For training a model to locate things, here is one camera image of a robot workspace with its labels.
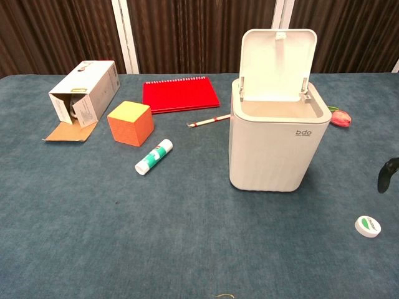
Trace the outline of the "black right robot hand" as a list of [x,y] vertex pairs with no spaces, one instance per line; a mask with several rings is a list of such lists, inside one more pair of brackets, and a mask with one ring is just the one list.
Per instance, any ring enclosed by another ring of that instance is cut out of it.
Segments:
[[379,193],[387,191],[392,176],[398,171],[399,158],[389,159],[378,174],[377,190]]

